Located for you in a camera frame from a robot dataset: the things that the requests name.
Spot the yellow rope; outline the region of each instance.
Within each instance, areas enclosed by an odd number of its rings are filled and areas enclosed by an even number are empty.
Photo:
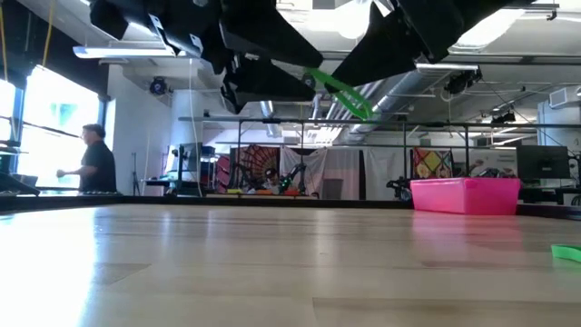
[[[53,16],[55,2],[56,0],[51,1],[51,7],[48,14],[48,32],[46,33],[46,42],[44,42],[43,67],[46,67],[46,59],[48,58],[48,46],[51,43],[51,35],[53,34]]]
[[[8,82],[8,58],[6,57],[6,37],[4,33],[4,11],[0,5],[0,35],[2,35],[2,60],[4,62],[4,79]]]

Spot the pink container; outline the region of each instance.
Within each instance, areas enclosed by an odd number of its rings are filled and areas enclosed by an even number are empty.
[[[517,178],[446,178],[411,182],[414,208],[437,213],[514,215]]]

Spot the man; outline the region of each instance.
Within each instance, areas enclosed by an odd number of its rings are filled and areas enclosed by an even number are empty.
[[[78,174],[81,176],[80,192],[117,192],[115,160],[103,142],[104,137],[105,130],[99,124],[83,126],[81,138],[87,144],[87,150],[81,161],[81,168],[72,172],[59,170],[56,176],[61,178],[68,174]]]
[[[266,177],[266,183],[262,185],[267,190],[271,190],[273,194],[279,194],[281,192],[279,186],[279,172],[274,168],[269,168],[264,172]]]

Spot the black monitor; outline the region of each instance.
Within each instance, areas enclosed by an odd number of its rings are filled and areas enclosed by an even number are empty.
[[[522,180],[571,178],[566,146],[518,146],[517,169]]]

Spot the window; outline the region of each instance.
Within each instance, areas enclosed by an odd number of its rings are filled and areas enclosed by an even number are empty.
[[[9,140],[11,130],[10,118],[15,109],[16,88],[0,80],[0,140]]]
[[[56,170],[81,165],[85,124],[99,119],[99,98],[59,74],[37,66],[28,77],[18,173],[38,176],[37,186],[78,187],[78,176],[56,178]]]

